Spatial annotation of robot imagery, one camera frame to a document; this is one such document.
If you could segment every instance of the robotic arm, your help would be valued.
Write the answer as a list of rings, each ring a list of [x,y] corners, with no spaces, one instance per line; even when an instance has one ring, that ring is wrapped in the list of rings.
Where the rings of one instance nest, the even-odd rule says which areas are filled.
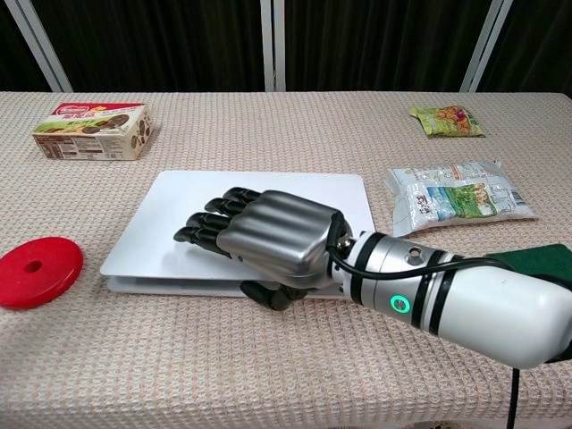
[[[283,310],[338,284],[348,299],[514,368],[572,358],[572,289],[380,232],[355,237],[343,214],[285,192],[233,188],[174,239],[249,265],[280,283],[243,282]]]

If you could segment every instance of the plastic package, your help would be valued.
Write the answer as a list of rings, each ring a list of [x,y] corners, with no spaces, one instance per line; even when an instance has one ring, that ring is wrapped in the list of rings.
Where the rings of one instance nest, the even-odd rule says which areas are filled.
[[[419,119],[427,137],[484,137],[475,117],[462,105],[426,109],[414,106],[409,113]]]
[[[394,168],[387,185],[396,195],[395,237],[436,226],[537,217],[492,162]]]

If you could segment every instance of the robot finger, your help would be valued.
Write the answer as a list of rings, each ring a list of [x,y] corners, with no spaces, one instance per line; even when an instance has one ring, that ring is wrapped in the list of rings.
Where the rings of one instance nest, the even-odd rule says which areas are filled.
[[[246,188],[232,188],[224,192],[223,198],[233,199],[248,204],[260,197],[260,192]]]
[[[210,213],[220,213],[229,217],[242,213],[245,203],[228,198],[215,198],[206,203],[205,210]]]
[[[220,232],[227,228],[229,223],[231,223],[230,217],[212,213],[195,213],[187,221],[187,226]]]
[[[226,257],[231,257],[227,252],[220,249],[216,245],[217,231],[207,230],[205,228],[196,228],[192,226],[183,226],[174,235],[174,240],[179,242],[187,241],[191,244],[196,244],[204,250],[218,253]]]

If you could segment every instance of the beige tablecloth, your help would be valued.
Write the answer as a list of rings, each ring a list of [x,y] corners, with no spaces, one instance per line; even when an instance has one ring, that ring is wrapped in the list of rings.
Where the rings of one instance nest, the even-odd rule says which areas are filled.
[[[30,133],[64,101],[143,101],[159,129],[134,162],[48,160]],[[463,104],[486,139],[432,139],[412,105]],[[393,166],[503,161],[540,216],[424,231],[481,256],[572,246],[572,101],[556,94],[0,94],[0,254],[75,240],[77,282],[0,309],[0,427],[503,427],[510,368],[351,302],[283,313],[246,299],[118,295],[99,267],[163,170],[352,172],[391,232]],[[523,371],[517,427],[572,422],[572,363]]]

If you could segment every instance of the dark curtain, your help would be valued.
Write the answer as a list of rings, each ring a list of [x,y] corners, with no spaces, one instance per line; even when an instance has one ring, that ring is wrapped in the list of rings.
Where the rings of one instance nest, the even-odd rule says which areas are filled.
[[[49,91],[46,78],[5,2],[0,2],[0,38],[0,91]]]
[[[288,0],[288,90],[458,91],[491,0]]]
[[[258,0],[34,0],[75,91],[264,91]]]
[[[514,0],[479,91],[572,97],[572,2]]]

